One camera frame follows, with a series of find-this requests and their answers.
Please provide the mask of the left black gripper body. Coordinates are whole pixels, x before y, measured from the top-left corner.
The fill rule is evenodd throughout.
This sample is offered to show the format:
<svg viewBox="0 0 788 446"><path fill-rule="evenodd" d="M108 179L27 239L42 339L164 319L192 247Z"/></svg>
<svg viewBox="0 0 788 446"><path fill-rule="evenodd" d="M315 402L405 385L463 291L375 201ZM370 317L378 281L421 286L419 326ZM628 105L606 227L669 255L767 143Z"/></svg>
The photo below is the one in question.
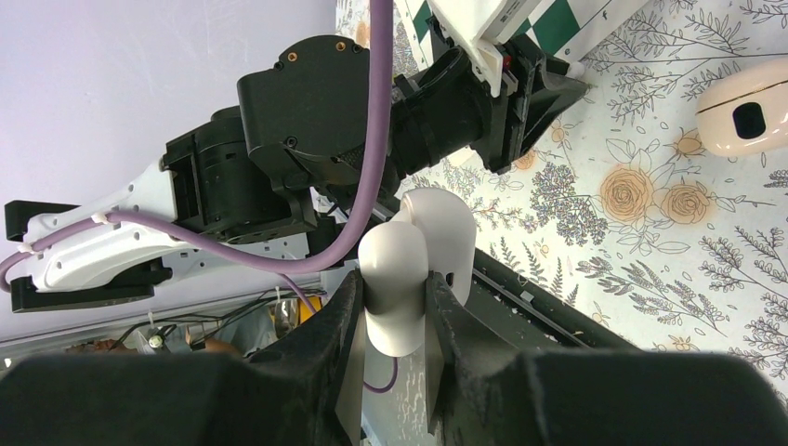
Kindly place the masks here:
<svg viewBox="0 0 788 446"><path fill-rule="evenodd" d="M470 147L490 171L500 173L524 155L545 131L545 53L527 36L503 46L505 72L514 77L494 97L477 78L464 50L444 52L428 69L398 75L392 87L387 170L398 178L434 166Z"/></svg>

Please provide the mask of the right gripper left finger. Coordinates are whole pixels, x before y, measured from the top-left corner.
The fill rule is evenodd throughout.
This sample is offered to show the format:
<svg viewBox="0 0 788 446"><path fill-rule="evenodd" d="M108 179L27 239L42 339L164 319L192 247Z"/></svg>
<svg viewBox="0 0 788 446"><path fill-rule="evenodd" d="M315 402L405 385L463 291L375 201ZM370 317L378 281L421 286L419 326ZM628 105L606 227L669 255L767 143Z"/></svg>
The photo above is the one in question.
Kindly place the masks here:
<svg viewBox="0 0 788 446"><path fill-rule="evenodd" d="M363 280L348 272L328 303L249 363L261 380L265 445L357 445L365 322Z"/></svg>

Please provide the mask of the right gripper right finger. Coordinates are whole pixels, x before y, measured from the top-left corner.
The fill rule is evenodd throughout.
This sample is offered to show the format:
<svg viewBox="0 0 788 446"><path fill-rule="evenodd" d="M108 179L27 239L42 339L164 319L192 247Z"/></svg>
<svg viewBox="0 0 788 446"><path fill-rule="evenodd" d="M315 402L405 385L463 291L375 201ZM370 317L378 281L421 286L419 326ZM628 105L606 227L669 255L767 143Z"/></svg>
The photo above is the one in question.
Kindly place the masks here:
<svg viewBox="0 0 788 446"><path fill-rule="evenodd" d="M533 357L551 352L542 334L510 343L459 303L438 272L425 282L428 429L439 445L551 445Z"/></svg>

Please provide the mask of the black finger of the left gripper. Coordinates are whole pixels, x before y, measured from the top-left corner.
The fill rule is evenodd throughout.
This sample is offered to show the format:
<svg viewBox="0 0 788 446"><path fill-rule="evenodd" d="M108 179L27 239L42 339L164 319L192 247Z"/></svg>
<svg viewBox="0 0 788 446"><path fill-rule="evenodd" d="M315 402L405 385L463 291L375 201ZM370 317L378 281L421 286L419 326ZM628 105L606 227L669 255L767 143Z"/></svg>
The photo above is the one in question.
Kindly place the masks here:
<svg viewBox="0 0 788 446"><path fill-rule="evenodd" d="M518 155L525 155L555 119L578 102L588 91L581 80L585 66L546 58L536 64L532 86L526 96L527 113Z"/></svg>

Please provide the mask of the white earbud case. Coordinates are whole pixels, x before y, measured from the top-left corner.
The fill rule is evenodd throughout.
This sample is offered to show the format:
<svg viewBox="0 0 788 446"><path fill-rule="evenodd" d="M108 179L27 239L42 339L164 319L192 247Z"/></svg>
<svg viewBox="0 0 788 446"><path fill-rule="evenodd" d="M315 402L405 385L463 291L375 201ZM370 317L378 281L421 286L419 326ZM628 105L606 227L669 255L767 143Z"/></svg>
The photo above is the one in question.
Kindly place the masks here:
<svg viewBox="0 0 788 446"><path fill-rule="evenodd" d="M360 241L369 339L380 353L408 356L425 340L425 281L449 278L456 300L469 297L477 227L467 204L439 188L403 194L399 212Z"/></svg>

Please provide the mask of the beige earbud charging case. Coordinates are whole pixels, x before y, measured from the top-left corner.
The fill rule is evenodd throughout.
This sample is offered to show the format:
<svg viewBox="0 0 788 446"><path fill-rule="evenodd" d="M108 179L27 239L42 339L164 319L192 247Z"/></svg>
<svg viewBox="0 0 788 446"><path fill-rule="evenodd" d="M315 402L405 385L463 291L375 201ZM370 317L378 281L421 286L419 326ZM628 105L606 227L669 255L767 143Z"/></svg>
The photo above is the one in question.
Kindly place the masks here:
<svg viewBox="0 0 788 446"><path fill-rule="evenodd" d="M772 59L719 80L696 103L704 147L738 157L787 147L787 59Z"/></svg>

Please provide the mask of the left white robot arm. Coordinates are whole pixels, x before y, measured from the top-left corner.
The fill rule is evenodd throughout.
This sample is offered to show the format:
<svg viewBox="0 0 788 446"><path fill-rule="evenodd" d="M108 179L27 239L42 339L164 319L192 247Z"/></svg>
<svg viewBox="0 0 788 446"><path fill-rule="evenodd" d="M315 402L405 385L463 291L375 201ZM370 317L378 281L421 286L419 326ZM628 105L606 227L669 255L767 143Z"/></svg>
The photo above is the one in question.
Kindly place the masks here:
<svg viewBox="0 0 788 446"><path fill-rule="evenodd" d="M520 35L496 46L498 95L470 56L446 43L427 69L398 75L384 105L391 122L374 162L365 153L369 51L319 35L242 77L236 106L168 142L164 155L121 190L82 206L12 201L1 263L14 279L1 292L16 313L99 308L150 298L174 278L172 253L304 234L308 258L327 268L355 253L369 204L387 204L400 183L469 147L494 173L526 154L587 92L568 62Z"/></svg>

